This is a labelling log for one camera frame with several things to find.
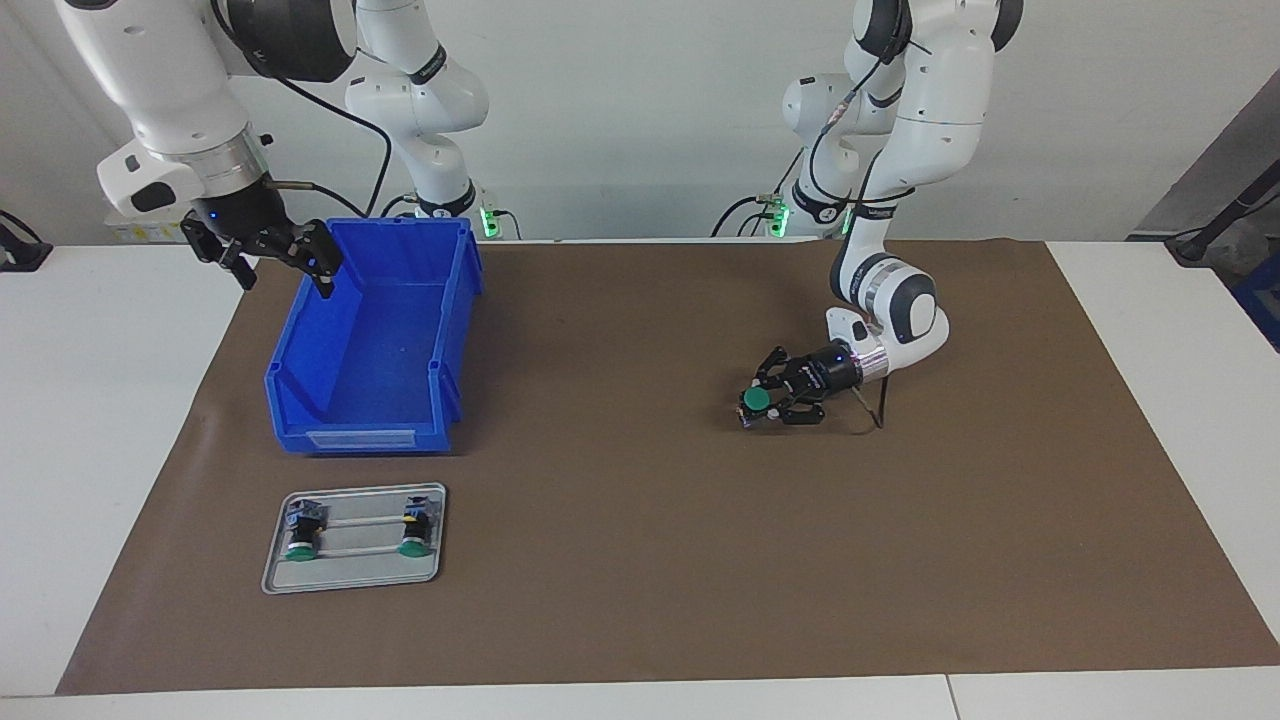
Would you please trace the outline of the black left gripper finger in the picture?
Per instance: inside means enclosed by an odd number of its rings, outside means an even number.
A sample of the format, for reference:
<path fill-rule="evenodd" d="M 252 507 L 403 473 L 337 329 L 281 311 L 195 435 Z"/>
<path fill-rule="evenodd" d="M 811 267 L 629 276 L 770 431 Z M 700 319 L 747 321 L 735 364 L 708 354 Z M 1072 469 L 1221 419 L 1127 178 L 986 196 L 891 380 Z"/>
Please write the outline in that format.
<path fill-rule="evenodd" d="M 826 410 L 822 402 L 818 404 L 805 404 L 805 402 L 773 402 L 776 407 L 774 419 L 768 420 L 772 423 L 780 423 L 786 427 L 815 427 L 819 425 L 826 419 Z"/>
<path fill-rule="evenodd" d="M 791 365 L 792 357 L 786 348 L 774 346 L 756 369 L 751 386 L 764 391 L 794 391 Z"/>

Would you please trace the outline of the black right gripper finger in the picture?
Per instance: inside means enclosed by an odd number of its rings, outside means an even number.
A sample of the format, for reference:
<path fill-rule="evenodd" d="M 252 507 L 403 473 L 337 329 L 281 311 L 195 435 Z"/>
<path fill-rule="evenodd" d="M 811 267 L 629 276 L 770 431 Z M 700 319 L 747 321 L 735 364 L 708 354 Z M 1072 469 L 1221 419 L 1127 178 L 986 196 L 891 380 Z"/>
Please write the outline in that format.
<path fill-rule="evenodd" d="M 291 266 L 310 278 L 321 299 L 330 299 L 344 255 L 326 223 L 312 219 L 291 228 Z"/>
<path fill-rule="evenodd" d="M 223 243 L 221 238 L 211 232 L 196 215 L 183 218 L 180 232 L 201 263 L 220 266 L 236 279 L 236 283 L 244 292 L 255 287 L 257 274 L 242 256 L 242 247 L 237 241 Z"/>

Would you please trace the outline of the white cardboard box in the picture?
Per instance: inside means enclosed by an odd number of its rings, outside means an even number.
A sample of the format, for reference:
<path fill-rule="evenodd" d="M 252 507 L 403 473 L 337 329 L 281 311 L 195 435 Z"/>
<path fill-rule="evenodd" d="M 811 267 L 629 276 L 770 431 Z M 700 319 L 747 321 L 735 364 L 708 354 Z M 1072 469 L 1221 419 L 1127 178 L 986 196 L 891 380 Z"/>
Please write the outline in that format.
<path fill-rule="evenodd" d="M 179 202 L 140 215 L 124 215 L 116 208 L 109 208 L 104 224 L 119 243 L 182 243 L 186 237 L 180 223 L 191 213 L 188 202 Z"/>

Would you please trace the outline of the blue plastic storage bin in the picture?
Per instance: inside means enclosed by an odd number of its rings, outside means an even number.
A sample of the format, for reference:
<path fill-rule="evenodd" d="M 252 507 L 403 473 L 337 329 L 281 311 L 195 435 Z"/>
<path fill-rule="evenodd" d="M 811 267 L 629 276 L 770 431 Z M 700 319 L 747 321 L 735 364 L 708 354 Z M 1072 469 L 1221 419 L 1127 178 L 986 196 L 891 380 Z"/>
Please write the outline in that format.
<path fill-rule="evenodd" d="M 288 454 L 451 451 L 483 263 L 463 218 L 333 219 L 344 261 L 332 295 L 302 283 L 268 364 Z"/>

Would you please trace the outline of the brown table mat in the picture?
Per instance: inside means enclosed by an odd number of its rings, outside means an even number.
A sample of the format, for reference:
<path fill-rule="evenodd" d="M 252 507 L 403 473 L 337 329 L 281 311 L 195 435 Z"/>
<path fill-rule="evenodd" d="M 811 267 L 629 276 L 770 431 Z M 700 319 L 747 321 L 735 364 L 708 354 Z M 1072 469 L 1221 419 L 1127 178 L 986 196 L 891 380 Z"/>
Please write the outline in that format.
<path fill-rule="evenodd" d="M 483 250 L 453 454 L 302 457 L 262 374 L 300 286 L 246 293 L 63 694 L 1280 665 L 1051 251 L 900 242 L 952 323 L 813 428 L 744 429 L 826 337 L 832 243 Z M 266 594 L 294 492 L 440 483 L 442 569 Z"/>

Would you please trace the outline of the grey metal tray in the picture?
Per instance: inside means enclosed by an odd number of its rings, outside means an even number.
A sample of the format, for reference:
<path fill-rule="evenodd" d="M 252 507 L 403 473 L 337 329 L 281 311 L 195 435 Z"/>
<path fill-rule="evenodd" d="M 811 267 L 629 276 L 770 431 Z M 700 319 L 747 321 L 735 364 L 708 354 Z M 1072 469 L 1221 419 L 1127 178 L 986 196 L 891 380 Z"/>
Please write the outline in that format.
<path fill-rule="evenodd" d="M 411 496 L 434 503 L 434 553 L 407 559 L 397 553 L 402 512 Z M 326 509 L 317 557 L 291 562 L 283 557 L 288 534 L 285 509 L 308 498 Z M 440 483 L 294 492 L 282 501 L 260 587 L 266 594 L 347 591 L 431 582 L 442 569 L 448 489 Z"/>

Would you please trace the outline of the black stand pole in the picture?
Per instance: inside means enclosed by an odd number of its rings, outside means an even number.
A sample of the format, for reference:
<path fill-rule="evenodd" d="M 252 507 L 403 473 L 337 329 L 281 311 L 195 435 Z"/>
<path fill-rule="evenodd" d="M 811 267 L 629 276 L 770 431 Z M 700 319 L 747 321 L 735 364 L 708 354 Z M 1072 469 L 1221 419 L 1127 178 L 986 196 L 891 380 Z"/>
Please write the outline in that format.
<path fill-rule="evenodd" d="M 1229 228 L 1280 200 L 1280 184 L 1251 186 L 1234 197 L 1206 224 L 1180 231 L 1164 241 L 1165 249 L 1184 266 L 1202 261 L 1208 247 Z"/>

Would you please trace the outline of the blue crate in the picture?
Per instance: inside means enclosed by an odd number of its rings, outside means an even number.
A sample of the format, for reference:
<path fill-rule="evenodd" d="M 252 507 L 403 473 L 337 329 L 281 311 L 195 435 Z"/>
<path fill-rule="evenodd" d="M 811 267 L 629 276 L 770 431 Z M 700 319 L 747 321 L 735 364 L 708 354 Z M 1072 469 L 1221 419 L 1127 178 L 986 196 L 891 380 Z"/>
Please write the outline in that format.
<path fill-rule="evenodd" d="M 1235 283 L 1231 296 L 1254 327 L 1280 354 L 1280 252 L 1262 261 Z"/>

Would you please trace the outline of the black clamp mount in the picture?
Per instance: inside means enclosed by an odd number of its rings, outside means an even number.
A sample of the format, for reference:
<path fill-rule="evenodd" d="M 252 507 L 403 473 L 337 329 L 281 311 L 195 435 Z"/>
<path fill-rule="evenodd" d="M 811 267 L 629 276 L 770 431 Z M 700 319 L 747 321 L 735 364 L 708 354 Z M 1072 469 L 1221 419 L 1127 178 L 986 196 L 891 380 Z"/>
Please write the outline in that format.
<path fill-rule="evenodd" d="M 0 273 L 36 272 L 52 250 L 26 222 L 0 209 Z"/>

